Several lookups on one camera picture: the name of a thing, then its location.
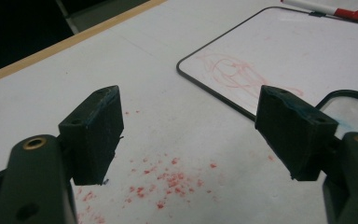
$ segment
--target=marker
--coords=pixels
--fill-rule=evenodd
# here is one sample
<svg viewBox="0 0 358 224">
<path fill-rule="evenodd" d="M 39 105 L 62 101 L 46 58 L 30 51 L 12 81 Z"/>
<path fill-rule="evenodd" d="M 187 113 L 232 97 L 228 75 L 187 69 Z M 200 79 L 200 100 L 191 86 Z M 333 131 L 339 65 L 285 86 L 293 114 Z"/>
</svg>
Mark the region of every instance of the marker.
<svg viewBox="0 0 358 224">
<path fill-rule="evenodd" d="M 339 7 L 329 7 L 304 0 L 281 0 L 281 2 L 293 7 L 301 7 L 311 11 L 322 12 L 326 15 L 340 17 L 351 21 L 358 21 L 358 10 L 350 11 Z"/>
</svg>

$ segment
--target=small whiteboard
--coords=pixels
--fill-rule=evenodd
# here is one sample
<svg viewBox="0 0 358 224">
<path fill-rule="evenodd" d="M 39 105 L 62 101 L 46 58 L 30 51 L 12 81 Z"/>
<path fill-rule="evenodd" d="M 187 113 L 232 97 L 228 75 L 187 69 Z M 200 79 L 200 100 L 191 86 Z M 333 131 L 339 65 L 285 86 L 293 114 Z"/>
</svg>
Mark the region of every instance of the small whiteboard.
<svg viewBox="0 0 358 224">
<path fill-rule="evenodd" d="M 332 91 L 358 91 L 358 23 L 266 8 L 185 57 L 177 70 L 248 117 L 262 85 L 317 105 Z"/>
</svg>

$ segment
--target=white table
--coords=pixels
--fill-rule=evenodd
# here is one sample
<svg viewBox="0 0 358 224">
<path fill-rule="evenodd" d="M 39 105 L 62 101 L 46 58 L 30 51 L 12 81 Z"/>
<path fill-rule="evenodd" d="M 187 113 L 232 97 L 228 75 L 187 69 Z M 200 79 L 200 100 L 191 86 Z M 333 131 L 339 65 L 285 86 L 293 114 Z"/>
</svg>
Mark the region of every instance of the white table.
<svg viewBox="0 0 358 224">
<path fill-rule="evenodd" d="M 315 2 L 358 8 L 358 1 Z M 168 0 L 0 79 L 0 170 L 20 140 L 58 135 L 59 122 L 88 95 L 118 85 L 124 138 L 106 185 L 74 187 L 79 223 L 326 223 L 324 177 L 292 181 L 252 121 L 175 70 L 272 6 L 282 5 Z"/>
</svg>

